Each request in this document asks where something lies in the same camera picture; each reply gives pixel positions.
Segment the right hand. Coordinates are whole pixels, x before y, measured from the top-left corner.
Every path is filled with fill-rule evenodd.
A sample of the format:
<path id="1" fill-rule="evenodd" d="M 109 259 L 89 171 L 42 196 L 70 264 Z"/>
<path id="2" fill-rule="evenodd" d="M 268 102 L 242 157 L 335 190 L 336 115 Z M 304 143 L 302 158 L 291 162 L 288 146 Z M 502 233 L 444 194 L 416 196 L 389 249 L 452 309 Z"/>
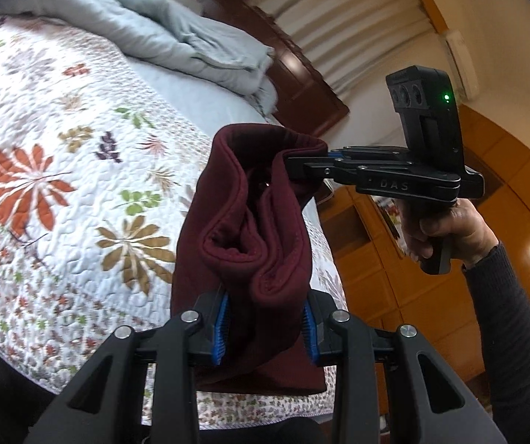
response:
<path id="1" fill-rule="evenodd" d="M 427 215 L 426 219 L 409 202 L 398 199 L 396 204 L 407 250 L 416 262 L 432 256 L 430 238 L 449 238 L 452 258 L 460 260 L 466 269 L 474 267 L 499 245 L 499 239 L 469 199 L 458 198 L 446 211 L 431 218 Z"/>

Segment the right forearm dark sleeve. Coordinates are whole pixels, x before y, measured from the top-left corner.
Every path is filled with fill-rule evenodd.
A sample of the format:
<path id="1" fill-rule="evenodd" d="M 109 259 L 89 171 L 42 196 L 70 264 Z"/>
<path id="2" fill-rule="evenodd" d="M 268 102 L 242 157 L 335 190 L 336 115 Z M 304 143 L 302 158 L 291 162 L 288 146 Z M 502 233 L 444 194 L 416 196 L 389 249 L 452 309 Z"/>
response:
<path id="1" fill-rule="evenodd" d="M 463 268 L 480 328 L 493 419 L 509 443 L 530 443 L 530 300 L 499 243 Z"/>

